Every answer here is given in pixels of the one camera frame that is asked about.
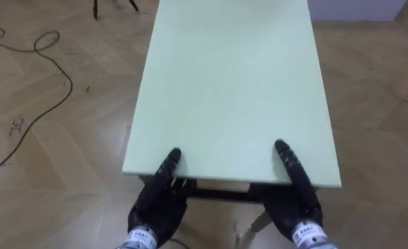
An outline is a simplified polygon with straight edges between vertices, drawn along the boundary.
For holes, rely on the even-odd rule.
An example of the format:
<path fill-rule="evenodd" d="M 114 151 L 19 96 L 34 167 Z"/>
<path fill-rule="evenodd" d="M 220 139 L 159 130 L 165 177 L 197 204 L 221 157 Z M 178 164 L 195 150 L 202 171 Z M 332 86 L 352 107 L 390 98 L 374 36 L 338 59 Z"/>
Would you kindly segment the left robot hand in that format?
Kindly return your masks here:
<path fill-rule="evenodd" d="M 174 178 L 180 157 L 173 148 L 139 193 L 127 220 L 131 242 L 142 239 L 146 248 L 159 248 L 177 231 L 191 190 L 188 180 Z"/>

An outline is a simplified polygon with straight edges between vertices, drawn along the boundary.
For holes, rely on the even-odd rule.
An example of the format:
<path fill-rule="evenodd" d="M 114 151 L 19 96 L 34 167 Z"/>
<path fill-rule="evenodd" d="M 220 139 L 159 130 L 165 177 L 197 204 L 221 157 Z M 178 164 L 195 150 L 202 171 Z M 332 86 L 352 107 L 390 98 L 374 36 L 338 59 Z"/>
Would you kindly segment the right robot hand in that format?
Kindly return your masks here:
<path fill-rule="evenodd" d="M 275 150 L 291 184 L 258 184 L 257 187 L 271 221 L 285 238 L 291 240 L 300 224 L 313 222 L 322 227 L 323 212 L 315 188 L 294 151 L 281 139 L 275 141 Z"/>

